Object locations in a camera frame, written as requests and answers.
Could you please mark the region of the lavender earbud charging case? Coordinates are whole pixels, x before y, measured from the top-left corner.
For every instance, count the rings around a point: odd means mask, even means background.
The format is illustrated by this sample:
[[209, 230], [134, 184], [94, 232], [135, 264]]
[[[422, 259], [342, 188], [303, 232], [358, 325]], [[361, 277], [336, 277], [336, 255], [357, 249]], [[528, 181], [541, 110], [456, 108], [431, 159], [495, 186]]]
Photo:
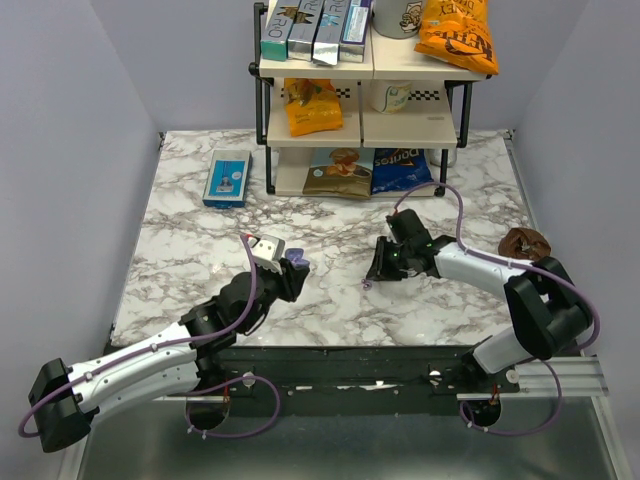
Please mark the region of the lavender earbud charging case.
[[308, 268], [310, 265], [302, 248], [287, 248], [285, 250], [285, 258], [295, 269]]

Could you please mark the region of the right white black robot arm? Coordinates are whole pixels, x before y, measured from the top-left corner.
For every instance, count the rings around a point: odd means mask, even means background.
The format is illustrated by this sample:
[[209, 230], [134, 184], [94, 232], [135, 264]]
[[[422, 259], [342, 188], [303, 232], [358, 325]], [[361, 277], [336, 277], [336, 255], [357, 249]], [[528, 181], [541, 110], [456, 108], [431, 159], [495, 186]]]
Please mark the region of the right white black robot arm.
[[553, 257], [515, 260], [460, 246], [448, 235], [432, 237], [411, 209], [386, 217], [391, 236], [376, 240], [365, 281], [402, 281], [424, 274], [458, 281], [503, 300], [511, 326], [473, 347], [462, 360], [460, 379], [480, 392], [501, 370], [530, 358], [548, 360], [594, 324], [594, 314]]

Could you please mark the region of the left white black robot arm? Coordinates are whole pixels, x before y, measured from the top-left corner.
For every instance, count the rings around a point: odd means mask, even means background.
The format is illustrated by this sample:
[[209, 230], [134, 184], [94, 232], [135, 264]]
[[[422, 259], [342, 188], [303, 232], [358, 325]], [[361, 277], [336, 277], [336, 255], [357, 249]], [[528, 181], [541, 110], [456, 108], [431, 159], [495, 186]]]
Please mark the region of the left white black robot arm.
[[214, 393], [225, 378], [217, 353], [255, 330], [274, 302], [296, 301], [309, 272], [307, 261], [280, 259], [276, 271], [252, 265], [158, 334], [71, 366], [60, 358], [45, 363], [28, 394], [27, 415], [42, 450], [75, 444], [92, 424], [130, 404], [193, 390]]

